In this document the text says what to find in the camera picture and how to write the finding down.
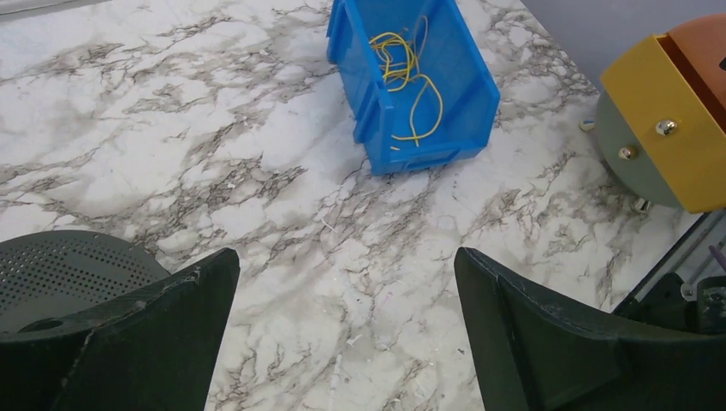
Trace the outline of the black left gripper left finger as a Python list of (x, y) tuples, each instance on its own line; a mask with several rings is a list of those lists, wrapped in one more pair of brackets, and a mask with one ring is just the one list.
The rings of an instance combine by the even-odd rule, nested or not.
[(201, 410), (240, 274), (224, 248), (131, 293), (1, 335), (4, 410)]

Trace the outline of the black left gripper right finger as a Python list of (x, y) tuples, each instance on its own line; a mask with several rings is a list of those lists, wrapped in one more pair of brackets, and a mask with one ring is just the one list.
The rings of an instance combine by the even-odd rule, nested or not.
[(582, 304), (470, 247), (454, 268), (486, 409), (724, 409), (723, 277), (667, 325)]

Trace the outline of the grey perforated cable spool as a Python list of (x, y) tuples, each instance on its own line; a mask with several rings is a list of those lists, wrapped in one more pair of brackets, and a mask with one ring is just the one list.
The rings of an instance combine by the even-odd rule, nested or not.
[(112, 235), (56, 230), (3, 241), (1, 331), (52, 328), (168, 275), (143, 248)]

